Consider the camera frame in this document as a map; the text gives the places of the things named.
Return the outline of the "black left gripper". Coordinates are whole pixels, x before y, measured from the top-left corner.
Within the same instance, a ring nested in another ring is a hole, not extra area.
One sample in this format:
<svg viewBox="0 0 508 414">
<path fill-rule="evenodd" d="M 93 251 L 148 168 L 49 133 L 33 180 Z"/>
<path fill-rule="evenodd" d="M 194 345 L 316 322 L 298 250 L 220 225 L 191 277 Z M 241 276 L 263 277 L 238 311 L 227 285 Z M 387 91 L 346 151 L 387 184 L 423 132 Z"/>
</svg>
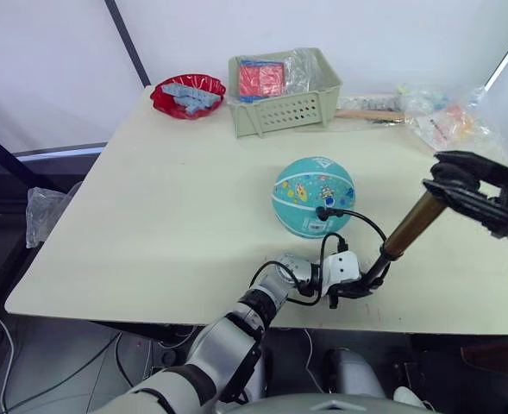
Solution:
<svg viewBox="0 0 508 414">
<path fill-rule="evenodd" d="M 375 263 L 371 268 L 361 275 L 361 279 L 355 282 L 333 284 L 327 290 L 329 298 L 329 308 L 335 310 L 340 298 L 357 299 L 372 295 L 375 289 L 374 285 L 380 285 L 381 280 L 388 273 L 388 264 Z"/>
</svg>

